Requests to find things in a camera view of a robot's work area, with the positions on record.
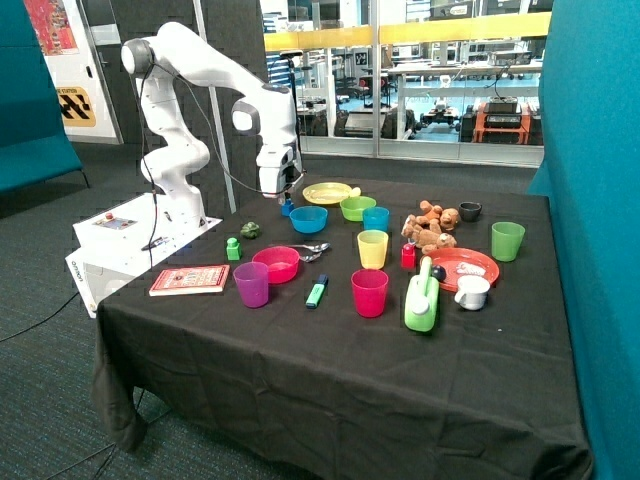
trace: pink cup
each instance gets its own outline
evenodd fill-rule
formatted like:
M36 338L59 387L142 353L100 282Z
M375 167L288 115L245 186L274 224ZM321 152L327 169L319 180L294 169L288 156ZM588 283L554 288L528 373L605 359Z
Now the pink cup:
M269 267L264 263L243 263L233 271L233 278L245 306L258 308L269 301Z
M387 299L389 276L382 270L362 269L351 276L356 311L365 318L382 315Z

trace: green cup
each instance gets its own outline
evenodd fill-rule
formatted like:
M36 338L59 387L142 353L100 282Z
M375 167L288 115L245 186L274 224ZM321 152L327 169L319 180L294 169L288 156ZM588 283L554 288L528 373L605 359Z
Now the green cup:
M491 227L491 255L501 262L512 262L518 256L525 229L513 222L498 222Z

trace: green bowl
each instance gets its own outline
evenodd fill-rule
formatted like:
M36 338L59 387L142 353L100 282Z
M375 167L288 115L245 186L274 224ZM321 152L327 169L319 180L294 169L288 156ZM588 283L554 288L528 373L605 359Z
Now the green bowl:
M349 197L340 202L342 215L350 222L361 222L362 212L375 206L376 201L371 197Z

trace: black tablecloth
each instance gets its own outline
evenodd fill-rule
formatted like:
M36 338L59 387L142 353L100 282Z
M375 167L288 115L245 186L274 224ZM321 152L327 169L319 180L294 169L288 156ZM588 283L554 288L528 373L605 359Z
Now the black tablecloth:
M593 458L547 199L345 183L391 211L383 316L364 319L353 306L361 224L330 207L327 227L304 236L275 203L259 198L100 304L92 397L116 443L132 450L144 436L132 399L138 386L267 459L327 479L588 478ZM518 259L498 262L485 308L462 310L441 290L429 334L408 330L402 318L415 272L400 268L400 230L423 199L445 208L484 205L477 223L454 232L459 247L489 254L492 223L526 227ZM304 204L299 194L294 201ZM329 241L332 248L301 263L293 281L271 286L260 309L242 305L231 277L221 294L148 296L162 268L228 263L226 239L249 220L263 234L243 239L241 262L273 243ZM308 310L305 299L322 273L328 289L319 308Z

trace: teal panel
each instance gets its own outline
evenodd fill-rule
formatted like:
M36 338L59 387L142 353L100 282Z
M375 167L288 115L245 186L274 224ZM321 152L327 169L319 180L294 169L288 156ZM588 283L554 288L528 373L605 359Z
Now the teal panel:
M550 197L596 478L640 472L640 60L637 2L558 0L545 52L545 159L530 193Z
M63 133L0 148L0 192L82 169Z
M0 147L63 129L60 106L40 47L0 48Z
M3 0L0 28L0 191L82 168L23 0Z
M23 0L2 0L0 47L38 46L38 39Z

